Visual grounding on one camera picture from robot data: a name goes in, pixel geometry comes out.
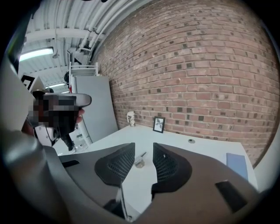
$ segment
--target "ceiling light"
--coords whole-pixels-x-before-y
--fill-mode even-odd
[[[19,61],[24,61],[26,59],[38,57],[38,56],[43,56],[43,55],[48,55],[48,54],[53,54],[53,48],[43,48],[43,49],[38,49],[35,51],[31,51],[25,54],[22,54],[19,58]]]
[[[65,83],[59,83],[59,84],[55,84],[52,86],[47,86],[46,88],[53,88],[53,87],[58,87],[58,86],[65,86]]]

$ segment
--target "framed photo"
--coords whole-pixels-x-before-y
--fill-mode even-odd
[[[154,117],[153,131],[163,133],[165,128],[165,117]]]

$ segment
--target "blue notebook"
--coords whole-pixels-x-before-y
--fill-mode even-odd
[[[248,171],[245,156],[227,153],[227,166],[248,180]]]

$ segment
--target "brick wall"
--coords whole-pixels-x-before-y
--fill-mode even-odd
[[[278,126],[277,60],[238,1],[152,1],[115,28],[97,61],[119,128],[131,110],[146,126],[163,116],[166,131],[241,142],[254,164]]]

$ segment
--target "desk surface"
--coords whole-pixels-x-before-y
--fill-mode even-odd
[[[250,160],[241,145],[237,142],[225,142],[196,138],[164,131],[158,133],[150,127],[136,125],[127,126],[97,142],[91,144],[83,152],[97,151],[115,145],[135,142],[135,156],[147,152],[145,166],[133,166],[122,184],[125,200],[139,213],[142,213],[151,203],[151,186],[157,182],[156,169],[153,164],[153,143],[171,145],[174,147],[203,154],[226,164],[226,153],[245,156],[248,171],[248,181],[257,189],[257,181]]]

